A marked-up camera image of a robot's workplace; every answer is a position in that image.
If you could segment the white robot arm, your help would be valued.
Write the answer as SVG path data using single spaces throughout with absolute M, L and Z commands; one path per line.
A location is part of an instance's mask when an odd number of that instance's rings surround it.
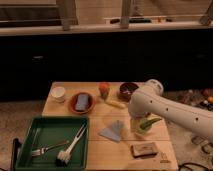
M 162 96 L 163 91 L 163 85 L 156 79 L 143 83 L 131 96 L 129 114 L 141 117 L 154 113 L 200 136 L 213 138 L 213 112 L 168 100 Z

